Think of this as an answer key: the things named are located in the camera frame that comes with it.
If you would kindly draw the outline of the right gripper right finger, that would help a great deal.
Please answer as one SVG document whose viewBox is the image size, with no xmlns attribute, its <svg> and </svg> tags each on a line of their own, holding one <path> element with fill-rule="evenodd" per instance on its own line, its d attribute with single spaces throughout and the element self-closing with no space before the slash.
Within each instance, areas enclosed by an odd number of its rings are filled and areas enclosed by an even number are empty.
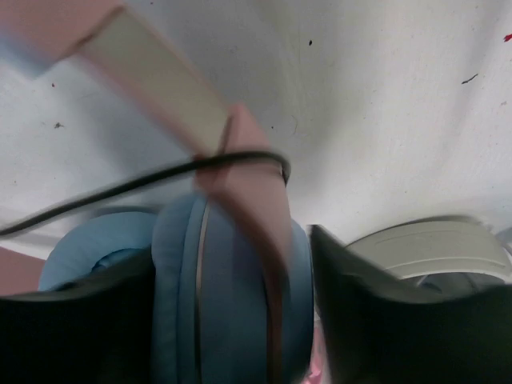
<svg viewBox="0 0 512 384">
<path fill-rule="evenodd" d="M 388 274 L 320 226 L 310 245 L 332 382 L 510 382 L 510 286 L 440 295 Z"/>
</svg>

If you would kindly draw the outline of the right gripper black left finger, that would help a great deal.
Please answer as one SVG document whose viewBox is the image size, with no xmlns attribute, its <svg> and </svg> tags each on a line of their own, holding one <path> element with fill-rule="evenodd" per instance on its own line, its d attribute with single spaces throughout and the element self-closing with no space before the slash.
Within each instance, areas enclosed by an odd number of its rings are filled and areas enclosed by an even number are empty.
<svg viewBox="0 0 512 384">
<path fill-rule="evenodd" d="M 154 264 L 135 255 L 1 298 L 3 383 L 149 383 Z"/>
</svg>

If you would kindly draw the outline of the pink blue cat-ear headphones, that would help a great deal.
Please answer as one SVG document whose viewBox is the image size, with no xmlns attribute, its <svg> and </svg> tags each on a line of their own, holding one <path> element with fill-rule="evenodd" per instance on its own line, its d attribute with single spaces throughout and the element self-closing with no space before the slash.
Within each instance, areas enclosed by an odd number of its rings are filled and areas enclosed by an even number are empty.
<svg viewBox="0 0 512 384">
<path fill-rule="evenodd" d="M 119 1 L 4 1 L 1 31 L 44 63 L 84 58 L 192 153 L 183 164 L 25 218 L 3 237 L 184 174 L 194 173 L 198 186 L 156 214 L 104 214 L 76 227 L 51 252 L 35 292 L 149 255 L 149 383 L 310 382 L 310 246 L 290 216 L 290 164 L 248 109 L 229 109 Z"/>
</svg>

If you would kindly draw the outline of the grey white headphones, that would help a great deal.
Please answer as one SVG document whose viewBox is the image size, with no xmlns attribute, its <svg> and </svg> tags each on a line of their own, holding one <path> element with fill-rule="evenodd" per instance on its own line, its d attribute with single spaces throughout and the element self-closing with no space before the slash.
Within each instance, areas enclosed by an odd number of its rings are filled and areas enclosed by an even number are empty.
<svg viewBox="0 0 512 384">
<path fill-rule="evenodd" d="M 484 274 L 511 282 L 511 256 L 484 225 L 431 219 L 365 236 L 347 249 L 400 278 Z"/>
</svg>

